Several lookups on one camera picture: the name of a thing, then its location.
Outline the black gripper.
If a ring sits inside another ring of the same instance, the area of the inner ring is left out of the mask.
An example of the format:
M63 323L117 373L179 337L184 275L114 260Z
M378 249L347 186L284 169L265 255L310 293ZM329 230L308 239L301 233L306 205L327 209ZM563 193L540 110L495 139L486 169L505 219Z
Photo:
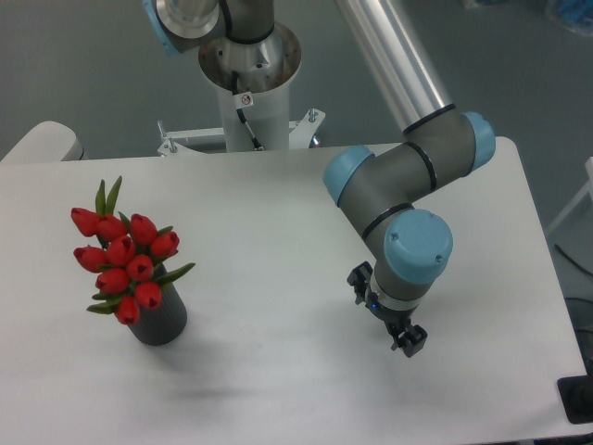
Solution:
M371 276L372 266L367 261L356 266L348 275L347 283L353 287L355 304L365 301L365 307L385 323L388 334L393 338L391 350L402 350L410 358L423 348L427 332L421 326L410 323L414 308L393 310L385 306L380 300L382 295L369 286Z

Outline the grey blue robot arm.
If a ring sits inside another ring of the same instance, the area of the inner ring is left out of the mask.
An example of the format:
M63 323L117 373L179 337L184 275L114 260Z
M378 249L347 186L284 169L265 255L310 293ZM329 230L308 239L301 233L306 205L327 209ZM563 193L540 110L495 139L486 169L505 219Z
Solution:
M374 256L348 276L356 301L383 321L394 348L412 356L426 331L411 320L453 248L446 222L415 202L469 175L496 151L490 124L457 110L398 1L342 1L373 78L404 140L382 155L350 147L327 165L324 185ZM163 49L198 52L215 86L230 152L286 150L287 88L301 62L295 35L271 1L146 1Z

